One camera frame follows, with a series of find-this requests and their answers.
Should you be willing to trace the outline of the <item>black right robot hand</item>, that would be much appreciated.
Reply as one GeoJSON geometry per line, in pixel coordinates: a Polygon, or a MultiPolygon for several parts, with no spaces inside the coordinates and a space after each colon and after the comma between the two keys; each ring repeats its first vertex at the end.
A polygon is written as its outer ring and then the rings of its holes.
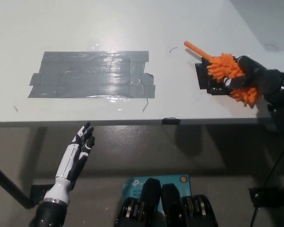
{"type": "Polygon", "coordinates": [[[224,86],[230,90],[255,86],[270,102],[284,102],[284,72],[277,69],[267,69],[248,56],[240,56],[237,64],[243,71],[236,78],[225,77],[224,86]]]}

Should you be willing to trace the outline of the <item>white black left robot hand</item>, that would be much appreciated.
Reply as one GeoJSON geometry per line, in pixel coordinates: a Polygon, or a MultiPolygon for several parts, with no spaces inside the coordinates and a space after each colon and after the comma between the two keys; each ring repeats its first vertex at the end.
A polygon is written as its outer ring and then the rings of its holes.
{"type": "Polygon", "coordinates": [[[45,194],[44,202],[54,202],[68,206],[70,192],[81,174],[95,145],[94,128],[87,122],[74,136],[67,146],[55,176],[55,184],[45,194]]]}

